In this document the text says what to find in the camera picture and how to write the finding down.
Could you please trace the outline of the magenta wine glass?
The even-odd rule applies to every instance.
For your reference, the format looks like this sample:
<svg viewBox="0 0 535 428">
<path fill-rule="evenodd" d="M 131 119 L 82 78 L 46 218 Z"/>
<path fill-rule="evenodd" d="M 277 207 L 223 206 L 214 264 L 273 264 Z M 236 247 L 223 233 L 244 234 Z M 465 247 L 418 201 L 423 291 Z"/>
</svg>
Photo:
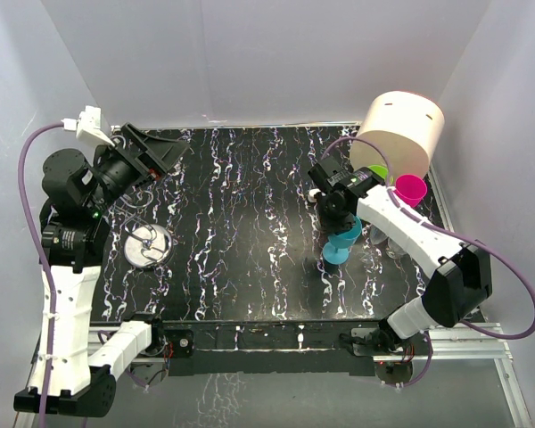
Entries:
<svg viewBox="0 0 535 428">
<path fill-rule="evenodd" d="M 427 195 L 428 187 L 422 178 L 412 174 L 400 175 L 395 181 L 394 193 L 411 208 Z"/>
</svg>

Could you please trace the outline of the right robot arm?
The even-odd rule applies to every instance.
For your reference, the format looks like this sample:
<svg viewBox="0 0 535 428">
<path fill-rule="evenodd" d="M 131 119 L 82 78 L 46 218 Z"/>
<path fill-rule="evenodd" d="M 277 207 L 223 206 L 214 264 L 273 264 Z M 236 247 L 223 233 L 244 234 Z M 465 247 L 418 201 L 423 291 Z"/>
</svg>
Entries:
<svg viewBox="0 0 535 428">
<path fill-rule="evenodd" d="M 398 354 L 412 336 L 452 327 L 492 294 L 490 255 L 480 247 L 435 231 L 407 204 L 390 196 L 383 179 L 363 167 L 344 169 L 327 156 L 309 170 L 319 222 L 328 237 L 322 250 L 334 265 L 346 261 L 363 223 L 376 226 L 423 270 L 424 293 L 395 309 L 367 336 L 377 349 Z"/>
</svg>

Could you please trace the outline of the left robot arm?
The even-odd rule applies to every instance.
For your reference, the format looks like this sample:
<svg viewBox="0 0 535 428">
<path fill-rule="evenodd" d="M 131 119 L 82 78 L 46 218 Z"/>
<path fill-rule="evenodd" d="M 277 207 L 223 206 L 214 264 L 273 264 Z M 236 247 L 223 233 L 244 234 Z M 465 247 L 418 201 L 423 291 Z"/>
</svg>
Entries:
<svg viewBox="0 0 535 428">
<path fill-rule="evenodd" d="M 27 216 L 42 268 L 42 327 L 34 368 L 14 397 L 15 410 L 40 418 L 106 416 L 117 381 L 133 360 L 164 350 L 161 319 L 137 312 L 90 352 L 90 319 L 111 231 L 106 211 L 131 187 L 165 177 L 188 147 L 187 141 L 150 136 L 126 124 L 118 139 L 100 135 L 92 160 L 68 148 L 44 161 L 46 201 L 38 217 Z"/>
</svg>

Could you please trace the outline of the blue wine glass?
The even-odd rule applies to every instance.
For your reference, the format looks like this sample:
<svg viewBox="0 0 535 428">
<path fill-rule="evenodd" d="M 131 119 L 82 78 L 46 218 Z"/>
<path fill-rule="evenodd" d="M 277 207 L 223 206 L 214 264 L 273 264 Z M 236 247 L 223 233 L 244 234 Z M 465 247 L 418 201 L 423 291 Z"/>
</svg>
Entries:
<svg viewBox="0 0 535 428">
<path fill-rule="evenodd" d="M 341 265 L 349 258 L 350 248 L 356 243 L 363 229 L 358 217 L 354 217 L 353 220 L 350 230 L 328 236 L 322 250 L 322 256 L 327 263 Z"/>
</svg>

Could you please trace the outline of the clear wine glass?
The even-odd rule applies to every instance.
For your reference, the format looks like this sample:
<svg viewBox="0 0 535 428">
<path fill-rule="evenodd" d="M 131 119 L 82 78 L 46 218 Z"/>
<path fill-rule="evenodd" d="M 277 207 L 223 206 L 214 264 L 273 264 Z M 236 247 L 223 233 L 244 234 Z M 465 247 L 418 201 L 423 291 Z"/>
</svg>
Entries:
<svg viewBox="0 0 535 428">
<path fill-rule="evenodd" d="M 387 246 L 385 252 L 387 256 L 391 259 L 401 259 L 407 255 L 407 252 L 391 238 L 387 239 Z"/>
<path fill-rule="evenodd" d="M 388 239 L 386 233 L 375 225 L 371 225 L 369 229 L 369 241 L 372 245 L 380 245 Z"/>
</svg>

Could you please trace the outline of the green wine glass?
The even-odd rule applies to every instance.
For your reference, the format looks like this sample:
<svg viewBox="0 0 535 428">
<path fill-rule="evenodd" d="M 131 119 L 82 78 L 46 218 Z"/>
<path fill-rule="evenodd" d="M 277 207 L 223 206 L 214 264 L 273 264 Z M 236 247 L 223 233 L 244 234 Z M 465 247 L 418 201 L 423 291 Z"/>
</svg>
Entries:
<svg viewBox="0 0 535 428">
<path fill-rule="evenodd" d="M 393 176 L 389 170 L 383 165 L 369 165 L 368 168 L 377 176 L 377 180 L 381 185 L 392 186 Z"/>
</svg>

